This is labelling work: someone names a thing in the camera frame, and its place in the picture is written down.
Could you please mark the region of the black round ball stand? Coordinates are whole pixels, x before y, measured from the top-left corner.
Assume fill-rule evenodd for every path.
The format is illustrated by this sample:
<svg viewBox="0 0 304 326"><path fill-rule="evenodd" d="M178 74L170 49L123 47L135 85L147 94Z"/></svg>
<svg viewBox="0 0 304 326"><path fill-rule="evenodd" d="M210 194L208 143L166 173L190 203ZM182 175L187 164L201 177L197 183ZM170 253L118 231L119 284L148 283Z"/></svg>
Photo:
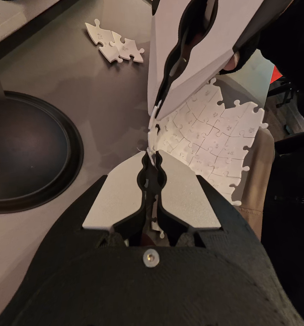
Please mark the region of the black round ball stand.
<svg viewBox="0 0 304 326"><path fill-rule="evenodd" d="M52 104L5 91L0 101L0 214L44 205L62 194L83 164L72 120Z"/></svg>

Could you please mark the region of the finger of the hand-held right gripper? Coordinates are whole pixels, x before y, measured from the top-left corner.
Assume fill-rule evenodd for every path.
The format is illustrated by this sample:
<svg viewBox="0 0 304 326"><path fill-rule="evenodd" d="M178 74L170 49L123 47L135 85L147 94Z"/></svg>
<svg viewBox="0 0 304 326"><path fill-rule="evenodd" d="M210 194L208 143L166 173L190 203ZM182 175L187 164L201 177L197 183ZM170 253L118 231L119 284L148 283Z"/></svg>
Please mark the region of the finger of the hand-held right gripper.
<svg viewBox="0 0 304 326"><path fill-rule="evenodd" d="M173 67L171 52L178 45L179 24L190 1L153 0L150 37L150 56L147 85L148 113L161 100Z"/></svg>
<svg viewBox="0 0 304 326"><path fill-rule="evenodd" d="M233 47L263 1L190 1L179 24L178 45L171 52L173 67L158 104L157 120L183 104L199 87L218 73L234 55ZM175 69L193 27L203 27L181 74Z"/></svg>

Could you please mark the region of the small joined puzzle piece cluster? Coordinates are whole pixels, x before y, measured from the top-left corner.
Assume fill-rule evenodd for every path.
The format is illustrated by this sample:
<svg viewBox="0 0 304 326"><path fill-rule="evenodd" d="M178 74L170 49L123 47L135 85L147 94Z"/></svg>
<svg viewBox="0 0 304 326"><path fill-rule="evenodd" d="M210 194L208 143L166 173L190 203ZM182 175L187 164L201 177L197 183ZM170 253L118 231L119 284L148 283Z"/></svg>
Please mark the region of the small joined puzzle piece cluster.
<svg viewBox="0 0 304 326"><path fill-rule="evenodd" d="M94 20L94 25L85 23L85 27L90 39L109 63L122 63L123 60L130 59L136 63L143 63L142 54L145 50L138 49L134 40L125 38L122 42L118 33L102 29L98 19Z"/></svg>

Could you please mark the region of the person's black clothing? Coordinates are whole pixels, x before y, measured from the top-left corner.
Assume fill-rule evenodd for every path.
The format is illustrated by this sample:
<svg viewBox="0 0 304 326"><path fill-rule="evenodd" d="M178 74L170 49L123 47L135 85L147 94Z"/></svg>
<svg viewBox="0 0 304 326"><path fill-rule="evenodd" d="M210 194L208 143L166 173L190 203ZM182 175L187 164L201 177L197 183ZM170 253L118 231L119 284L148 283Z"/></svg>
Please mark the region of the person's black clothing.
<svg viewBox="0 0 304 326"><path fill-rule="evenodd" d="M304 1L293 1L261 33L259 50L297 89L304 117ZM276 142L261 242L288 298L304 320L304 133Z"/></svg>

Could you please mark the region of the orange plastic object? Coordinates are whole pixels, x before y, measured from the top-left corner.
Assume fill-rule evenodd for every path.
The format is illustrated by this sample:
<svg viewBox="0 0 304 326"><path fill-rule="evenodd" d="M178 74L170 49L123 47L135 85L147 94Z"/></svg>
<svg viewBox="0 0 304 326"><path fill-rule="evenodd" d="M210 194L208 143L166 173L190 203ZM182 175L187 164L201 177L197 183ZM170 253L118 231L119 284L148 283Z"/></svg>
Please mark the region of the orange plastic object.
<svg viewBox="0 0 304 326"><path fill-rule="evenodd" d="M270 84L272 84L273 82L277 81L281 77L283 77L283 75L280 73L280 71L274 65L273 72L272 72L272 77L271 77L271 80L270 80Z"/></svg>

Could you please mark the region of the blue puzzle box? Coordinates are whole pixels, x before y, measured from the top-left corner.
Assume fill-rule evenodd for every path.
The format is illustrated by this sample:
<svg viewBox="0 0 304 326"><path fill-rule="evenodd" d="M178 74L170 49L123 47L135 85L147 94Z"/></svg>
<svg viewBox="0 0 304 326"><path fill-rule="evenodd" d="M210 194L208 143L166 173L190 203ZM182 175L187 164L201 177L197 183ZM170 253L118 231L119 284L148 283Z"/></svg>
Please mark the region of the blue puzzle box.
<svg viewBox="0 0 304 326"><path fill-rule="evenodd" d="M0 0L0 59L9 52L7 39L58 0Z"/></svg>

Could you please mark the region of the partly built puzzle ball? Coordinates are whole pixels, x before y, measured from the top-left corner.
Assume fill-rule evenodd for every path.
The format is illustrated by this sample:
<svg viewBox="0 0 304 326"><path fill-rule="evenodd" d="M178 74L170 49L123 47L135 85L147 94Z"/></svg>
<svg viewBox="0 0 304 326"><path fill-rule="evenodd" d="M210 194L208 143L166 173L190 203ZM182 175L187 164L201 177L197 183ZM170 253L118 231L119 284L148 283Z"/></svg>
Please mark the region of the partly built puzzle ball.
<svg viewBox="0 0 304 326"><path fill-rule="evenodd" d="M149 122L148 154L150 159L163 150L187 165L196 175L202 176L232 205L240 206L240 201L232 201L234 186L238 186L243 166L259 128L267 128L263 123L264 109L254 102L225 108L218 104L223 100L221 88L211 79L193 96L172 113L157 120L156 113L161 101L155 105Z"/></svg>

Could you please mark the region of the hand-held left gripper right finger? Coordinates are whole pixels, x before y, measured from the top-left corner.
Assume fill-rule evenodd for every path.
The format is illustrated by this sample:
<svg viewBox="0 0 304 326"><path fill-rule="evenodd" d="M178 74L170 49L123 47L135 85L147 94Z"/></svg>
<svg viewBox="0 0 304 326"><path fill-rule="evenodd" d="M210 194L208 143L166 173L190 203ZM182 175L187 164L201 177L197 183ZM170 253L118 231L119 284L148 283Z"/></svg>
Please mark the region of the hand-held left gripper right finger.
<svg viewBox="0 0 304 326"><path fill-rule="evenodd" d="M170 246L183 234L214 231L221 224L196 174L184 163L163 150L155 154L158 171L157 222Z"/></svg>

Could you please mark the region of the person's right hand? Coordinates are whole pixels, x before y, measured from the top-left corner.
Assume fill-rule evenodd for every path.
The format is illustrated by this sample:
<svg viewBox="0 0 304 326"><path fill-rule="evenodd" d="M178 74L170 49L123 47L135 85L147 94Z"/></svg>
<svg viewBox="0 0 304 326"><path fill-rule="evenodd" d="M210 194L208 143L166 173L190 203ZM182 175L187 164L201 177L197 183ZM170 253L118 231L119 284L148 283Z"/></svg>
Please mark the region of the person's right hand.
<svg viewBox="0 0 304 326"><path fill-rule="evenodd" d="M240 54L239 54L239 51L237 51L230 58L230 60L227 62L227 64L223 67L223 70L225 70L225 71L234 70L237 67L238 63L239 63L239 59L240 59Z"/></svg>

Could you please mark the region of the white puzzle piece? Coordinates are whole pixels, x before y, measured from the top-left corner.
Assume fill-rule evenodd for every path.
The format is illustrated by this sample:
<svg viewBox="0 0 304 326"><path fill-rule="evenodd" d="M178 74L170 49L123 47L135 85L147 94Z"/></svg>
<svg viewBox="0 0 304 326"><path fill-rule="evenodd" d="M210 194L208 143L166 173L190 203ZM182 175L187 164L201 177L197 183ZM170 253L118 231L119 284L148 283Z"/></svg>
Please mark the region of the white puzzle piece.
<svg viewBox="0 0 304 326"><path fill-rule="evenodd" d="M165 238L164 231L160 228L158 224L158 218L157 218L157 208L158 208L158 195L154 198L154 203L152 206L152 214L151 214L151 229L154 231L159 232L159 237L161 239Z"/></svg>

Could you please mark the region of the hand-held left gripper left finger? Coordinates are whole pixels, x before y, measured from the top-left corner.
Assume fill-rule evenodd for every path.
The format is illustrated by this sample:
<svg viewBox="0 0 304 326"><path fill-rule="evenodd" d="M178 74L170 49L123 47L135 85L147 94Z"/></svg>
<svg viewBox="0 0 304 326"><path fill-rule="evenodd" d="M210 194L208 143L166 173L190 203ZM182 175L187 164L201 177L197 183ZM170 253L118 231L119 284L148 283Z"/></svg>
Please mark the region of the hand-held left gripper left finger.
<svg viewBox="0 0 304 326"><path fill-rule="evenodd" d="M87 214L85 230L118 233L130 246L139 246L146 221L148 153L140 151L113 168Z"/></svg>

